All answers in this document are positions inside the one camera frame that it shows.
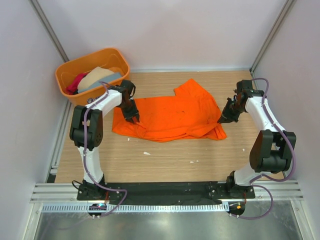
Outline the orange t shirt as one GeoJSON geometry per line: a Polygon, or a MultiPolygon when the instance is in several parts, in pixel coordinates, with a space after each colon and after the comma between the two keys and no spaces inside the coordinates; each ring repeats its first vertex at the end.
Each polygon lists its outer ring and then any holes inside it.
{"type": "Polygon", "coordinates": [[[218,119],[221,111],[214,97],[194,79],[174,89],[173,96],[135,99],[139,122],[130,123],[122,111],[113,111],[112,131],[118,135],[153,142],[184,139],[224,140],[218,119]]]}

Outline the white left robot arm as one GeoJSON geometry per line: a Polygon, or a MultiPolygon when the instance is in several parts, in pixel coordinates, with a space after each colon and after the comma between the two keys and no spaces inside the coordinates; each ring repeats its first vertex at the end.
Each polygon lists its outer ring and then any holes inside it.
{"type": "Polygon", "coordinates": [[[104,81],[99,83],[105,92],[87,105],[74,108],[69,132],[70,139],[80,153],[84,169],[78,195],[95,200],[101,200],[107,191],[99,156],[99,146],[104,136],[104,117],[118,108],[126,122],[136,124],[140,121],[133,99],[136,86],[130,80],[125,79],[119,85],[110,85],[104,81]]]}

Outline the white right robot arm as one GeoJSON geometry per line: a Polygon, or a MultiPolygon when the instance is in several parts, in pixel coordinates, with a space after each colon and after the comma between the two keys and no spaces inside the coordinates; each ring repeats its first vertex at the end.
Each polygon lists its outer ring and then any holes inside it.
{"type": "Polygon", "coordinates": [[[237,198],[249,191],[251,184],[261,177],[273,181],[270,174],[290,171],[283,178],[288,180],[296,170],[297,159],[294,132],[286,131],[271,111],[266,90],[253,88],[252,80],[237,82],[235,95],[228,98],[221,113],[219,124],[238,122],[240,114],[248,113],[252,117],[259,133],[249,154],[249,163],[233,171],[226,179],[225,192],[231,198],[237,198]]]}

